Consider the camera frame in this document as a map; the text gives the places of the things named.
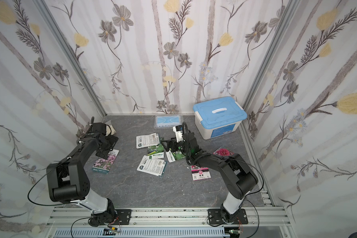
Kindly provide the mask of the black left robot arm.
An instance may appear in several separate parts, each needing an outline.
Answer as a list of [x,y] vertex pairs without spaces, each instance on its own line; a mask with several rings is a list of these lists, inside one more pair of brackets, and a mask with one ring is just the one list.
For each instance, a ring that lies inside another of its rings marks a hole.
[[119,215],[113,202],[91,188],[84,166],[92,154],[108,159],[118,140],[113,135],[88,134],[77,141],[77,146],[64,159],[50,164],[46,176],[51,201],[86,208],[91,212],[88,223],[93,227],[116,221]]

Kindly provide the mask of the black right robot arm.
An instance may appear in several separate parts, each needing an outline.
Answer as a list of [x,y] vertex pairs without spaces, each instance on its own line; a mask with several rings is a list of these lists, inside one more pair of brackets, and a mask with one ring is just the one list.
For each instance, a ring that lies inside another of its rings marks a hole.
[[219,156],[201,149],[194,133],[189,132],[181,141],[172,138],[161,141],[166,152],[180,151],[190,166],[206,167],[219,172],[228,190],[228,195],[220,207],[220,218],[216,221],[215,215],[209,215],[211,226],[233,224],[241,220],[239,214],[245,198],[258,184],[258,176],[253,171],[254,166],[245,162],[239,154]]

